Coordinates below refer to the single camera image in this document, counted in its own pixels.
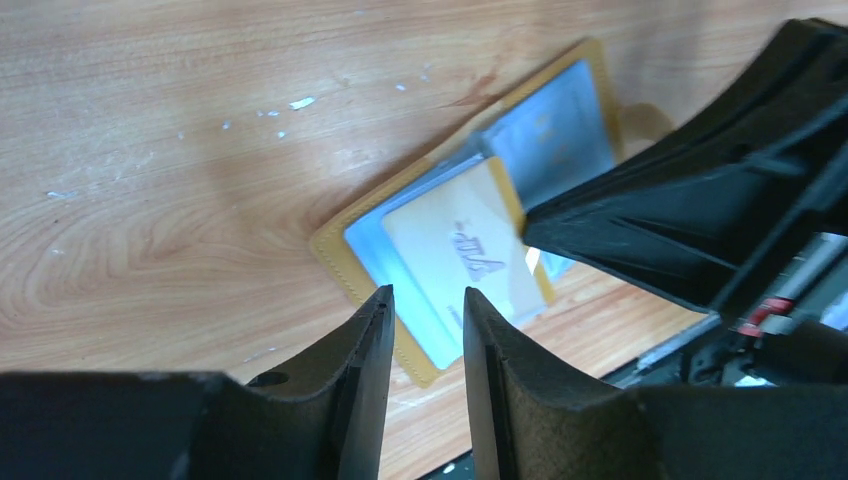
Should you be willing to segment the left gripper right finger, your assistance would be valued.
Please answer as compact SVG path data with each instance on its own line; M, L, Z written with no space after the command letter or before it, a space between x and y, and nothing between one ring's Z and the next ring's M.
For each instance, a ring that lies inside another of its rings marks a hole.
M765 387L620 389L465 293L464 363L482 479L843 479L847 337L810 322L765 341Z

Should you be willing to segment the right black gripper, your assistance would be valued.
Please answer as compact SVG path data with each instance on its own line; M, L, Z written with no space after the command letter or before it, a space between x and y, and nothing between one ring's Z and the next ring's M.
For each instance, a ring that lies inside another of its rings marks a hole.
M846 230L847 30L810 18L683 127L534 207L523 239L696 311L766 292L603 378L756 387L846 384Z

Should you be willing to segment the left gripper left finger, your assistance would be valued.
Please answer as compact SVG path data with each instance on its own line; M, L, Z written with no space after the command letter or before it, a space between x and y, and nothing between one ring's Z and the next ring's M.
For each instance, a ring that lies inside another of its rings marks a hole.
M5 372L5 479L374 479L393 290L248 383L222 372Z

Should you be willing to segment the white credit card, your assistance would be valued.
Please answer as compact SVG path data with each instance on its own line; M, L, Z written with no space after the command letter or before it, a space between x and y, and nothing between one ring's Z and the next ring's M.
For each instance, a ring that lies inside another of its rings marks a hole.
M468 287L511 321L551 303L539 256L518 237L523 222L503 162L490 157L387 213L382 226L437 319L457 335Z

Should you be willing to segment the yellow leather card holder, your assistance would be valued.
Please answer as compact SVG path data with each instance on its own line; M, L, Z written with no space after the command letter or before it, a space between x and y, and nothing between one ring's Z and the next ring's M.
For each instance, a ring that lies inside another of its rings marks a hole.
M622 158L603 48L588 38L337 214L310 247L356 303L393 287L396 360L428 387L462 356L467 288L515 325L553 303L572 263L525 245L525 216Z

